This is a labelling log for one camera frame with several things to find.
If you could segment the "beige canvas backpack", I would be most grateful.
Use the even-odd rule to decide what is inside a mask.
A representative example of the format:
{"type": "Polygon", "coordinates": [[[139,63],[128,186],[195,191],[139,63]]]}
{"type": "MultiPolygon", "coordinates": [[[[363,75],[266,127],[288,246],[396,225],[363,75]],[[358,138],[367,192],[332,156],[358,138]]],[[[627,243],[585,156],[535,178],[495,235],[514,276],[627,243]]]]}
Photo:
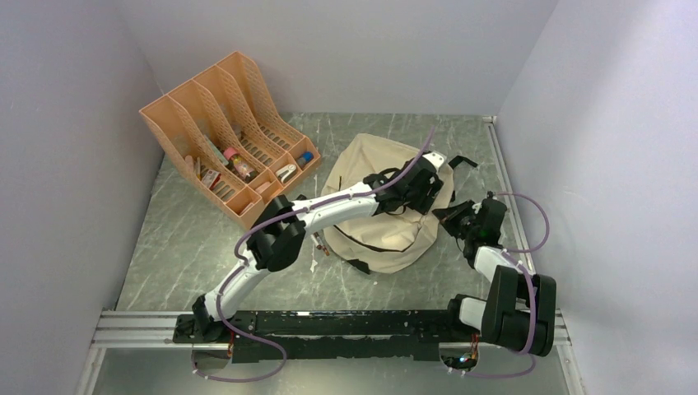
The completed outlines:
{"type": "MultiPolygon", "coordinates": [[[[418,150],[401,142],[360,133],[339,155],[322,196],[359,183],[369,174],[401,168],[418,150]]],[[[345,221],[323,230],[331,250],[363,272],[395,273],[412,265],[437,239],[440,222],[431,211],[411,208],[345,221]]]]}

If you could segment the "white red-capped marker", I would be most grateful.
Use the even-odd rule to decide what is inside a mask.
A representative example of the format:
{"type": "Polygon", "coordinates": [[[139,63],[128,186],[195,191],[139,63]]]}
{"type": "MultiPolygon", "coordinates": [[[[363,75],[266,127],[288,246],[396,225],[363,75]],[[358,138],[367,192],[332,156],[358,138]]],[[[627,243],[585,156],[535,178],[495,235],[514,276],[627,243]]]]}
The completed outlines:
{"type": "Polygon", "coordinates": [[[322,250],[322,249],[323,249],[323,245],[322,245],[322,243],[321,243],[321,240],[320,240],[320,238],[317,236],[316,233],[311,234],[311,235],[310,235],[310,238],[312,239],[313,244],[314,244],[314,247],[315,247],[316,249],[318,249],[318,250],[322,250]]]}

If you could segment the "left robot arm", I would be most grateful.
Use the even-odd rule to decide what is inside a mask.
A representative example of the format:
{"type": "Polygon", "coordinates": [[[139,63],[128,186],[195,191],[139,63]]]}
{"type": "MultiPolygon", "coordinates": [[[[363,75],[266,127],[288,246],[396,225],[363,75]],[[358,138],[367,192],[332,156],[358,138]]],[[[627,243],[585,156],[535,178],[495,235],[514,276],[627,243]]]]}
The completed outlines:
{"type": "Polygon", "coordinates": [[[243,299],[273,272],[296,261],[307,237],[345,221],[387,216],[407,208],[425,214],[441,188],[444,156],[427,152],[397,172],[370,174],[349,188],[313,199],[275,197],[255,225],[235,245],[237,259],[228,275],[193,304],[193,330],[207,342],[221,340],[228,319],[243,299]]]}

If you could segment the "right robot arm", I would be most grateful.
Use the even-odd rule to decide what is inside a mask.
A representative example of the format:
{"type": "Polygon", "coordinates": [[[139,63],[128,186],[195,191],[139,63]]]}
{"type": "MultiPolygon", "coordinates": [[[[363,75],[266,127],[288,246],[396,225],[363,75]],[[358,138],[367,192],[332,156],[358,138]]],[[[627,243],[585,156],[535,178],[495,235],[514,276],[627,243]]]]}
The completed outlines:
{"type": "Polygon", "coordinates": [[[432,211],[446,232],[463,242],[470,268],[490,282],[484,300],[456,295],[449,301],[444,330],[455,341],[478,332],[484,342],[547,356],[555,334],[556,282],[530,273],[500,244],[507,211],[491,196],[432,211]]]}

